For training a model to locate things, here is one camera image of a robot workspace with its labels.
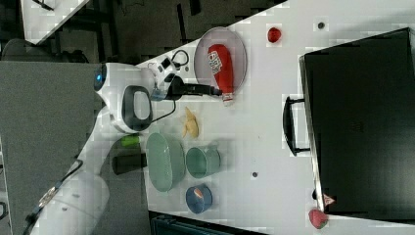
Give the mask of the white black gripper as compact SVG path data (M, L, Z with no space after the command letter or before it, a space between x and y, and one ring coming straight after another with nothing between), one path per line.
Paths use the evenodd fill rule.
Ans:
M182 81L178 76L175 64L168 57L148 63L148 68L152 71L155 79L155 86L152 92L153 101L171 100L177 101L183 93L174 91ZM186 85L187 95L210 95L221 96L222 91L210 85L190 84Z

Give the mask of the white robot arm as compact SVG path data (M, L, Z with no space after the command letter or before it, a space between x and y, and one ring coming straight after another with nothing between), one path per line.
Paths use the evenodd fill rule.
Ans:
M94 91L104 107L68 173L26 217L23 235L91 235L110 197L101 169L113 144L156 121L154 101L222 94L211 85L184 82L177 74L179 67L165 57L145 68L121 63L103 63L97 68Z

